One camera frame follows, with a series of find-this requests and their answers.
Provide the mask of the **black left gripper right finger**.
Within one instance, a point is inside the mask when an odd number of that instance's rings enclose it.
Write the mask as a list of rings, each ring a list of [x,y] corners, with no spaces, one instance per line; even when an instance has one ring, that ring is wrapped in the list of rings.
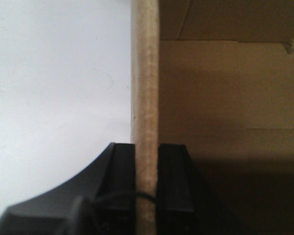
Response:
[[[158,148],[156,225],[159,235],[254,235],[212,189],[186,146]]]

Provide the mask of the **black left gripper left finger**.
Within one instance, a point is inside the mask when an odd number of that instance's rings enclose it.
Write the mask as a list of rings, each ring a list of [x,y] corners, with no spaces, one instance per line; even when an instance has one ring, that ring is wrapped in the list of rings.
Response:
[[[135,146],[111,143],[68,181],[8,207],[0,235],[132,235],[135,190]]]

